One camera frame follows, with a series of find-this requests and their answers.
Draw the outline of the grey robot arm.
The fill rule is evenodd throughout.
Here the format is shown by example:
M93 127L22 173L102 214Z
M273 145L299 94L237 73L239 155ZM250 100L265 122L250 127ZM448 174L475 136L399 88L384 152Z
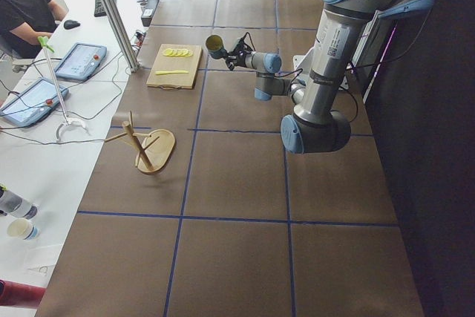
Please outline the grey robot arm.
M289 95L295 107L281 121L281 139L294 154L337 151L351 133L347 119L332 108L347 65L357 48L358 38L376 12L383 16L408 16L432 8L435 0L322 0L324 3L315 44L306 55L303 79L277 77L281 58L258 53L239 39L227 51L219 40L207 39L211 57L223 58L227 67L256 70L255 98L269 100Z

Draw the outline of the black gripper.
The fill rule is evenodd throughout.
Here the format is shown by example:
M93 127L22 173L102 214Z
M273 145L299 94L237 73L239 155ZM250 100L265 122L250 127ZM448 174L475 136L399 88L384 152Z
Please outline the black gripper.
M238 53L237 49L234 48L231 51L227 51L224 56L226 66L230 71L233 71L236 67L254 68L252 64L252 58L254 54L254 51L248 53Z

